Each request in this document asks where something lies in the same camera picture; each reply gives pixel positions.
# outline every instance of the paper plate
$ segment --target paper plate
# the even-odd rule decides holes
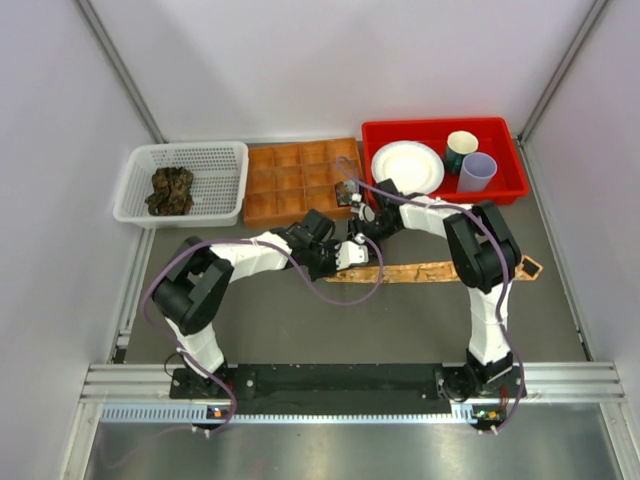
[[[418,142],[393,142],[376,152],[371,160],[376,183],[393,180],[400,193],[429,194],[444,178],[444,164],[436,152]]]

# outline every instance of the white panel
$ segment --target white panel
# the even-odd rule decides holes
[[[113,339],[137,233],[111,202],[150,139],[71,1],[6,2],[0,31],[0,476],[49,480]]]
[[[595,354],[640,420],[640,3],[612,2],[532,140],[534,168]]]
[[[584,0],[94,0],[171,140],[360,135],[498,115],[518,133]]]

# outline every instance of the green cup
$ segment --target green cup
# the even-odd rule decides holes
[[[444,168],[457,175],[462,168],[462,160],[478,150],[478,139],[469,132],[458,130],[447,137],[447,150],[444,154]]]

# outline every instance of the wooden grid organizer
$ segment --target wooden grid organizer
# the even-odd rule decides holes
[[[339,155],[357,165],[363,178],[355,138],[249,149],[245,225],[287,226],[312,208],[329,218],[349,218],[350,207],[339,207],[335,194],[335,185],[347,179],[336,164]]]

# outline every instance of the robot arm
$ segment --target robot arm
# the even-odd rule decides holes
[[[214,244],[197,250],[160,283],[153,301],[190,356],[207,371],[215,372],[224,363],[224,355],[218,347],[212,321],[229,283],[292,266],[287,256],[260,242],[279,247],[298,264],[307,266],[312,280],[368,262],[367,248],[363,245],[354,241],[324,240],[332,227],[331,220],[311,210],[302,222],[287,229],[278,228],[243,239],[244,244]],[[175,256],[200,241],[197,237],[187,239]],[[200,277],[197,282],[194,276]],[[207,378],[188,357],[185,361],[193,371]]]
[[[393,182],[388,180],[379,184],[378,188],[399,195]],[[475,389],[482,391],[487,384],[509,372],[513,365],[512,353],[496,316],[496,307],[503,288],[498,256],[487,240],[478,239],[481,232],[466,215],[457,209],[446,208],[447,205],[451,205],[448,202],[427,196],[417,196],[411,200],[428,208],[412,204],[396,205],[382,195],[376,196],[376,202],[381,206],[378,213],[367,211],[368,207],[361,204],[355,205],[354,212],[358,212],[358,218],[350,221],[350,233],[353,235],[364,232],[365,235],[380,241],[406,228],[423,230],[447,239],[456,272],[467,286],[471,303],[472,333],[465,368],[475,384]],[[505,257],[509,284],[500,313],[502,326],[506,328],[508,295],[515,267],[521,260],[520,249],[492,202],[483,202],[475,206],[456,204],[456,207],[470,210],[481,219],[483,225],[497,240]]]
[[[399,195],[391,180],[381,182],[378,188]],[[513,364],[512,353],[496,317],[503,275],[493,247],[488,241],[478,239],[480,232],[466,215],[446,208],[450,205],[447,202],[425,196],[411,198],[430,207],[424,208],[397,205],[384,196],[374,196],[381,207],[375,213],[360,201],[361,197],[354,198],[352,210],[357,216],[349,220],[349,237],[345,242],[325,240],[334,224],[311,210],[301,223],[243,240],[246,244],[215,244],[193,252],[160,283],[153,301],[191,357],[208,372],[215,372],[224,363],[224,355],[217,345],[211,322],[227,285],[258,272],[291,267],[285,255],[258,242],[278,246],[297,263],[306,266],[309,276],[315,280],[368,262],[369,252],[362,245],[360,234],[379,243],[405,228],[424,230],[447,239],[456,272],[468,288],[472,335],[465,371],[475,391],[490,389],[491,383],[509,372]],[[508,266],[508,295],[521,255],[500,212],[492,202],[458,207],[471,210],[498,241]],[[198,238],[188,239],[176,255],[199,242]],[[197,284],[189,278],[192,275],[201,277]],[[501,316],[506,328],[506,298]],[[204,372],[192,365],[187,357],[185,359],[193,371],[206,378]]]

